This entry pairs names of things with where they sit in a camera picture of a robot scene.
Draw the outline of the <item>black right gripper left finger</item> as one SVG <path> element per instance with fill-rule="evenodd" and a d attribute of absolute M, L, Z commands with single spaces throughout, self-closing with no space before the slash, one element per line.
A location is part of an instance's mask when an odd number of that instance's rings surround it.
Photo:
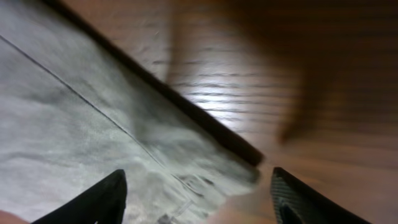
<path fill-rule="evenodd" d="M 32 224 L 121 224 L 126 197 L 126 174 L 118 169 Z"/>

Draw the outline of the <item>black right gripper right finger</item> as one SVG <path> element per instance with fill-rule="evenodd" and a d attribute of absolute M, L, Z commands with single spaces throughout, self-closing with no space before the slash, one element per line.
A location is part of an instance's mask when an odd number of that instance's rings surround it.
<path fill-rule="evenodd" d="M 273 169 L 271 197 L 278 224 L 369 224 L 281 167 Z"/>

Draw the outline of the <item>khaki shorts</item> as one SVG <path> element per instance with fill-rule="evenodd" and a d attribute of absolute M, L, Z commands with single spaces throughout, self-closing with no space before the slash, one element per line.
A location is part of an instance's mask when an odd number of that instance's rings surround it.
<path fill-rule="evenodd" d="M 200 223 L 254 166 L 39 1 L 1 2 L 1 208 L 30 221 L 112 171 L 124 223 Z"/>

